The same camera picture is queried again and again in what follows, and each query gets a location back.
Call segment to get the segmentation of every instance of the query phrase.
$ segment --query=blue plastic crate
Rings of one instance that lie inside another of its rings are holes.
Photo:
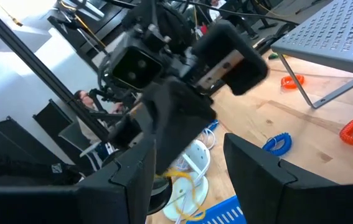
[[[237,196],[231,197],[208,209],[205,218],[200,221],[188,221],[187,224],[247,224]]]

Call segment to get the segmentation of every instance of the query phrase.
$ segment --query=metal shelf leg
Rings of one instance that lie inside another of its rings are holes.
[[[353,80],[351,80],[350,82],[346,83],[345,85],[339,87],[338,89],[334,90],[333,92],[331,92],[330,94],[328,94],[327,96],[321,98],[320,100],[318,100],[315,103],[312,103],[311,99],[309,98],[309,96],[306,94],[305,90],[303,89],[302,85],[299,83],[298,79],[296,78],[293,70],[291,69],[291,67],[288,65],[286,59],[284,58],[283,54],[278,54],[279,58],[281,60],[281,62],[283,63],[284,67],[286,67],[289,75],[293,78],[296,86],[298,87],[299,91],[301,92],[303,98],[306,100],[306,102],[308,103],[308,105],[310,107],[312,107],[313,109],[318,109],[319,107],[321,107],[322,105],[325,105],[326,103],[330,102],[331,100],[337,98],[338,96],[340,96],[341,94],[345,93],[346,91],[350,90],[351,88],[353,88]]]

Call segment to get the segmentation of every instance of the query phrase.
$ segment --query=wooden table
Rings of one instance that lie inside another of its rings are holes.
[[[304,88],[314,100],[353,77],[352,73],[291,57],[287,61],[297,74],[305,76]],[[235,194],[222,147],[225,133],[235,133],[262,147],[267,139],[288,132],[293,138],[293,148],[283,159],[337,183],[353,183],[353,146],[339,138],[339,131],[353,119],[353,89],[322,108],[312,110],[298,90],[280,88],[281,78],[288,76],[280,60],[271,60],[268,65],[268,78],[247,94],[233,96],[224,86],[214,95],[213,109],[220,125],[215,130],[217,145],[211,150],[212,160],[207,172],[210,187],[204,208]],[[153,224],[173,223],[162,212],[150,219]]]

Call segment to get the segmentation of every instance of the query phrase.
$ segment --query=metal perforated shelf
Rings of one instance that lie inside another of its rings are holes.
[[[353,72],[353,0],[334,0],[271,48],[281,54]]]

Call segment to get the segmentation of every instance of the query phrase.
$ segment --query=blue coiled cable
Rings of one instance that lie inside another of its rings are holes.
[[[273,150],[278,142],[284,140],[284,144],[279,148]],[[293,145],[293,140],[288,133],[279,134],[271,139],[262,147],[262,149],[272,153],[274,156],[282,156],[286,154]]]

